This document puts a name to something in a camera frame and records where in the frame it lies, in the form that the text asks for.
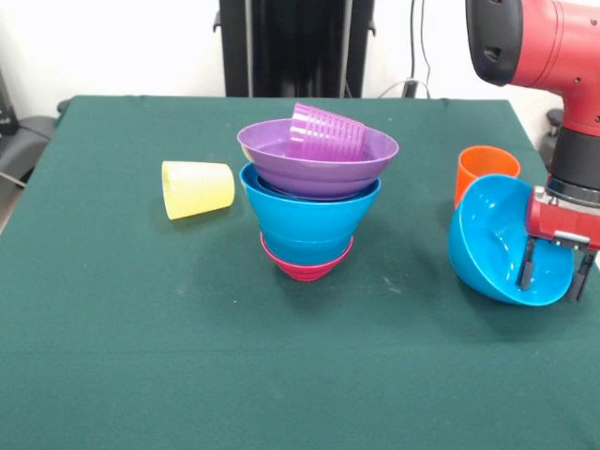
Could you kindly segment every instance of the bowl rim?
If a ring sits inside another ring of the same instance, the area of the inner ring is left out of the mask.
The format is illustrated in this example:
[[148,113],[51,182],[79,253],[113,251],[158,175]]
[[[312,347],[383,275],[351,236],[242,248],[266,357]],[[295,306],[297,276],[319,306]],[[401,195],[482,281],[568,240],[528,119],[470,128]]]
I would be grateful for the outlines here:
[[[465,190],[465,193],[463,194],[462,198],[464,199],[467,194],[469,193],[469,191],[473,188],[473,186],[480,182],[481,180],[488,180],[488,179],[492,179],[492,178],[501,178],[501,179],[508,179],[511,180],[513,182],[516,182],[517,184],[520,184],[526,188],[532,188],[530,185],[528,185],[527,183],[525,183],[524,181],[521,181],[515,177],[512,176],[508,176],[508,175],[502,175],[499,173],[493,173],[491,175],[486,175],[486,176],[482,176],[481,178],[476,179],[474,182],[471,183],[471,185],[467,188],[467,190]],[[462,214],[462,207],[463,207],[463,201],[460,201],[460,204],[458,205],[458,209],[456,211],[456,214],[458,214],[458,229],[460,230],[460,239],[462,240],[465,249],[467,250],[467,253],[469,254],[469,257],[473,263],[473,265],[477,268],[477,271],[479,272],[479,275],[481,275],[481,277],[483,277],[485,279],[485,281],[493,287],[493,289],[495,291],[497,291],[498,293],[500,293],[504,298],[509,299],[511,303],[515,304],[515,305],[521,305],[524,307],[547,307],[548,305],[552,305],[553,303],[558,302],[561,298],[564,297],[564,295],[566,294],[566,292],[569,289],[569,285],[566,286],[566,288],[564,289],[564,292],[561,293],[561,295],[558,296],[558,298],[553,299],[551,301],[548,302],[542,302],[542,303],[528,303],[528,302],[524,302],[519,298],[516,298],[514,295],[510,294],[509,292],[506,291],[506,289],[504,288],[504,286],[498,285],[496,282],[492,281],[492,279],[481,269],[481,267],[479,266],[479,264],[477,263],[477,260],[473,257],[473,253],[471,252],[471,246],[469,245],[469,243],[467,242],[467,240],[465,239],[465,232],[464,232],[464,227],[463,227],[463,222],[462,222],[462,218],[463,218],[463,214]]]
[[369,131],[374,131],[376,133],[380,133],[383,136],[389,138],[395,145],[396,148],[394,149],[394,152],[392,152],[390,155],[386,156],[386,157],[379,157],[377,159],[369,159],[367,161],[319,161],[317,159],[303,159],[300,157],[286,157],[285,155],[274,155],[272,153],[269,152],[264,152],[263,150],[259,150],[257,148],[251,147],[250,145],[247,145],[246,143],[244,143],[242,141],[242,133],[244,133],[246,130],[250,129],[250,128],[254,128],[254,127],[258,127],[258,126],[264,126],[266,124],[269,123],[275,123],[275,122],[291,122],[292,119],[271,119],[271,120],[263,120],[262,122],[256,122],[254,124],[250,124],[250,125],[246,125],[245,127],[243,127],[242,129],[240,129],[237,132],[237,141],[240,143],[240,145],[242,145],[243,147],[247,148],[248,150],[250,150],[251,152],[255,152],[258,153],[260,155],[264,155],[267,157],[272,157],[272,158],[278,158],[278,159],[285,159],[285,160],[289,160],[289,161],[300,161],[300,162],[307,162],[310,163],[312,165],[316,165],[316,166],[330,166],[330,165],[353,165],[356,166],[358,164],[362,164],[362,165],[369,165],[369,164],[381,164],[382,162],[391,160],[393,158],[395,158],[399,151],[400,151],[400,144],[398,143],[398,141],[396,141],[396,139],[394,139],[392,136],[390,136],[387,133],[384,133],[383,131],[379,131],[376,128],[371,128],[371,127],[365,127],[366,132]]
[[360,190],[359,192],[357,192],[356,194],[354,194],[353,196],[351,196],[347,199],[320,202],[320,201],[315,201],[315,200],[302,199],[299,197],[286,197],[284,194],[271,195],[265,191],[258,190],[254,186],[250,185],[245,179],[245,174],[249,170],[253,170],[256,173],[257,179],[259,176],[258,172],[256,172],[256,169],[254,168],[254,163],[252,163],[252,162],[247,163],[240,170],[240,173],[239,173],[240,182],[242,183],[244,188],[250,189],[255,194],[260,195],[264,198],[268,198],[268,199],[275,200],[277,202],[284,202],[284,203],[305,204],[305,205],[314,206],[314,207],[329,207],[329,206],[336,206],[336,205],[342,205],[342,204],[346,205],[346,204],[350,204],[350,203],[362,202],[367,199],[373,198],[373,197],[377,196],[377,194],[379,194],[379,191],[382,188],[382,180],[380,178],[377,178],[375,181],[370,183],[367,187],[365,187],[364,189]]

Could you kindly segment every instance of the cable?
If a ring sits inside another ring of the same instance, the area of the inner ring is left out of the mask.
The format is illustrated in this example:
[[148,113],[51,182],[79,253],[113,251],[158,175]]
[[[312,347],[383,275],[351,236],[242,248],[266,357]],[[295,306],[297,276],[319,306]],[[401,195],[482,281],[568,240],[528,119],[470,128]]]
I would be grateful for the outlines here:
[[23,181],[18,180],[16,178],[8,175],[7,173],[0,172],[0,178],[5,178],[9,182],[14,183],[15,185],[20,186],[21,188],[26,188],[27,187],[27,185]]
[[383,92],[381,92],[377,98],[383,98],[383,96],[385,96],[385,94],[387,94],[388,92],[390,92],[392,89],[394,89],[396,86],[399,86],[401,84],[407,83],[407,82],[412,82],[412,83],[417,83],[417,84],[421,84],[423,87],[425,87],[425,90],[427,91],[427,98],[431,99],[431,93],[429,92],[429,86],[427,86],[426,83],[422,82],[421,80],[417,80],[416,78],[406,78],[400,82],[395,82],[394,84],[392,84],[390,87],[388,87],[387,89],[385,89]]
[[423,39],[423,25],[425,24],[425,0],[421,1],[421,52],[423,53],[423,59],[427,65],[427,77],[425,78],[425,84],[429,86],[429,77],[431,76],[431,66],[429,65],[428,54],[425,51],[425,40]]
[[423,59],[425,60],[425,64],[427,66],[427,77],[425,79],[425,82],[422,82],[420,80],[417,80],[416,78],[414,78],[414,71],[415,71],[415,59],[414,59],[414,2],[415,0],[411,1],[411,77],[406,78],[400,82],[395,82],[394,84],[392,84],[390,87],[388,87],[387,89],[385,89],[381,94],[378,95],[378,98],[383,98],[383,96],[385,96],[385,94],[387,94],[388,92],[390,92],[392,89],[394,89],[396,86],[400,85],[400,84],[405,84],[405,83],[417,83],[422,85],[423,87],[425,87],[425,90],[427,91],[427,98],[431,98],[431,93],[429,92],[429,78],[431,76],[431,64],[429,63],[428,60],[428,56],[427,56],[427,52],[425,50],[425,40],[424,40],[424,33],[423,33],[423,28],[424,28],[424,24],[425,24],[425,2],[426,0],[422,0],[421,1],[421,29],[420,31],[420,35],[421,35],[421,52],[423,54]]
[[346,86],[344,87],[344,91],[346,93],[346,97],[348,97],[348,98],[353,97],[353,93],[350,92],[350,86],[348,85],[348,80],[346,80]]
[[414,78],[414,0],[411,1],[411,78]]

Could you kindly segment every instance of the blue bowl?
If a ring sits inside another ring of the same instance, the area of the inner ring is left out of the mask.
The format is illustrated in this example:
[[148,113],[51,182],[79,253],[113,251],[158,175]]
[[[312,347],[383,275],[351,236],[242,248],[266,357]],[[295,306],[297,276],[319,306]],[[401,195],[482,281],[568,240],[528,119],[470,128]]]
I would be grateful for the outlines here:
[[265,244],[281,260],[298,265],[329,263],[341,255],[382,185],[378,179],[349,199],[316,202],[270,189],[253,164],[242,169],[240,179]]
[[528,307],[563,297],[573,277],[573,250],[538,240],[528,290],[517,286],[527,243],[525,213],[532,188],[522,181],[490,175],[465,192],[448,236],[450,261],[460,279],[494,300]]

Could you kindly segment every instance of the yellow cup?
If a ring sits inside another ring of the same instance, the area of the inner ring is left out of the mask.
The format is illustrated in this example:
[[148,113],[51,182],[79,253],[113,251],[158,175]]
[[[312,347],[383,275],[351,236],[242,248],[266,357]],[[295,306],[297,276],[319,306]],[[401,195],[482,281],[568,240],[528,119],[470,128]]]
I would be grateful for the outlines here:
[[162,195],[170,220],[226,208],[235,196],[233,173],[227,164],[163,161]]

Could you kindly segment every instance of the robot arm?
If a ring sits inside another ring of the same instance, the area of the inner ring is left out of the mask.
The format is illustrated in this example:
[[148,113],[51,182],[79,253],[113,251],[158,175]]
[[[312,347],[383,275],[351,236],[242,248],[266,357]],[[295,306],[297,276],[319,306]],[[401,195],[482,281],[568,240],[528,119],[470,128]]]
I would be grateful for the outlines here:
[[529,286],[535,239],[547,239],[586,252],[570,293],[579,298],[593,254],[600,250],[600,7],[557,0],[467,0],[467,25],[480,78],[548,90],[564,101],[550,176],[529,201],[530,242],[518,284]]

